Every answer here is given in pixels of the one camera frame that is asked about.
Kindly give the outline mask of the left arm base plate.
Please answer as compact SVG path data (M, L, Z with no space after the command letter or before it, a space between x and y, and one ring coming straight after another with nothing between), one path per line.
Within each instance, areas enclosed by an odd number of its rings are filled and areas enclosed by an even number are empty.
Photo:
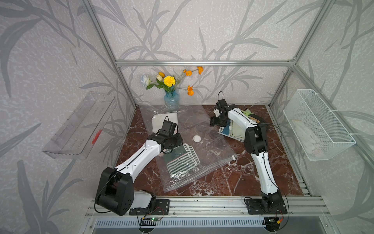
M169 199L154 199L146 208L130 209L129 215L168 215L170 208Z

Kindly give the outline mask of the green white striped towel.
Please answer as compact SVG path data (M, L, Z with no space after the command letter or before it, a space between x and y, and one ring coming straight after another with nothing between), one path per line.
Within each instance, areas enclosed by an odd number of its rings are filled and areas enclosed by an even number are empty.
M171 177L181 177L200 165L200 160L191 145L184 143L163 156L163 161Z

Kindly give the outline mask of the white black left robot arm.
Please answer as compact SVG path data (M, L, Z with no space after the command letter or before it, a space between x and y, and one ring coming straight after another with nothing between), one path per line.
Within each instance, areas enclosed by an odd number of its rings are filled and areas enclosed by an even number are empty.
M182 144L183 139L179 133L170 136L150 135L141 148L124 163L115 168L107 167L102 172L94 206L99 205L119 216L125 215L130 209L154 210L155 195L136 191L133 183L156 156Z

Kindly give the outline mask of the blue white striped towel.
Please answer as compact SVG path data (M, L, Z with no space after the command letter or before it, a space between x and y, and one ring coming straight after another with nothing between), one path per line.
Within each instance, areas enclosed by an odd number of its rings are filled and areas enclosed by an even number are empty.
M226 136L226 137L231 137L230 133L230 126L225 126L225 127L220 127L219 128L219 134Z

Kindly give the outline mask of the aluminium frame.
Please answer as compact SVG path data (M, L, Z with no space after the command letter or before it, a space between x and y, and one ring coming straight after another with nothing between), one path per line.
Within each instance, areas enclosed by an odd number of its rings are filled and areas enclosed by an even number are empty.
M203 66L192 79L198 103L220 91L236 104L267 104L289 158L321 196L335 231L374 231L373 1L89 1L110 59L136 104L148 68ZM334 156L313 160L285 110L322 99Z

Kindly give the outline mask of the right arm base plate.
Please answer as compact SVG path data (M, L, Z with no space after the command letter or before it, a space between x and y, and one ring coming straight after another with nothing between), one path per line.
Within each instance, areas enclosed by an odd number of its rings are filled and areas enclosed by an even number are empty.
M265 199L253 199L251 197L245 197L244 203L249 215L288 214L287 206L283 200L269 201Z

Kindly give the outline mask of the clear plastic vacuum bag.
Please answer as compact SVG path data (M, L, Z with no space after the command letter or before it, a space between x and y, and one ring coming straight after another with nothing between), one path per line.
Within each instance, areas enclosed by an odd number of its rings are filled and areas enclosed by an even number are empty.
M168 150L164 150L161 155L157 156L156 161L164 192L192 183L236 159L234 151L225 137L219 134L218 128L210 127L210 117L201 105L179 106L176 110L169 110L161 105L143 105L140 106L140 111L148 134L153 133L152 117L154 115L176 112L178 116L177 133L181 135L183 144L186 143L194 148L200 160L200 165L186 175L171 177L163 161L163 156ZM202 140L195 142L193 140L195 135L199 135Z

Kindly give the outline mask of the artificial flower bouquet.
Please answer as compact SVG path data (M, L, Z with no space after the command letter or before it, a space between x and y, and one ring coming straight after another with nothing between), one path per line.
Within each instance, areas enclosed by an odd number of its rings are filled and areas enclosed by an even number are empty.
M197 66L195 70L183 70L180 76L166 76L164 73L159 72L156 75L156 80L152 81L151 78L147 75L142 75L141 83L144 88L147 90L152 88L163 89L167 94L171 94L177 89L186 90L189 96L194 95L193 86L188 86L187 88L180 88L179 85L182 83L183 79L186 77L191 77L194 72L197 72L201 75L204 71L204 67Z

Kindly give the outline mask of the cream towel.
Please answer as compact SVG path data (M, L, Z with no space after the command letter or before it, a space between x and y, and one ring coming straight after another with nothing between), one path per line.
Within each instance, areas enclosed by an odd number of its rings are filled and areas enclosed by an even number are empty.
M229 136L233 139L236 139L240 142L244 142L245 139L245 130L242 129L238 124L231 121L229 126Z

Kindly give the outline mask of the clear plastic wall shelf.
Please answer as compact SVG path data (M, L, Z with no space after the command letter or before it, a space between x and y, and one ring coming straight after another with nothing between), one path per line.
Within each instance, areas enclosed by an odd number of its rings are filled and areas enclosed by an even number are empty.
M53 159L86 159L116 106L114 95L88 92L42 152Z

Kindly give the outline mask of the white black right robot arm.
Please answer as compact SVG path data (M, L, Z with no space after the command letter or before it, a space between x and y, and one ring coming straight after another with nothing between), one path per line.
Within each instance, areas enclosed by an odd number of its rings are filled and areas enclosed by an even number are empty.
M211 126L226 127L232 121L245 131L244 148L255 162L261 186L260 199L244 198L248 213L250 215L286 214L287 211L283 211L286 205L281 190L270 168L266 124L251 120L235 105L222 106L218 102L213 113Z

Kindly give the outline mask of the white vacuum bag valve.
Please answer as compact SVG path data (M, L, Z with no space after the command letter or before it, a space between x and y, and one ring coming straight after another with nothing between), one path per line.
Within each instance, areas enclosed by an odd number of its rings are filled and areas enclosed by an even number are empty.
M194 140L195 142L200 142L200 141L202 140L202 138L201 138L199 135L195 135L195 136L193 137L193 140Z

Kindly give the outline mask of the white cloth in basket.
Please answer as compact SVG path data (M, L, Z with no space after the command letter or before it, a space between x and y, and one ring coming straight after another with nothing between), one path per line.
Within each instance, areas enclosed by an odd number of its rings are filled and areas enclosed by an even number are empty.
M292 119L291 121L294 124L295 134L298 136L306 153L310 155L315 154L319 147L320 139L302 121L296 119Z

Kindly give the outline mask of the blue glass vase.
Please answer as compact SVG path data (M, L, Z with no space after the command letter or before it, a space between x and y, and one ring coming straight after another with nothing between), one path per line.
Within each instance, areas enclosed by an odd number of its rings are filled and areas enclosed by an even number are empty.
M165 106L169 109L177 109L180 105L180 96L177 90L166 92L164 95Z

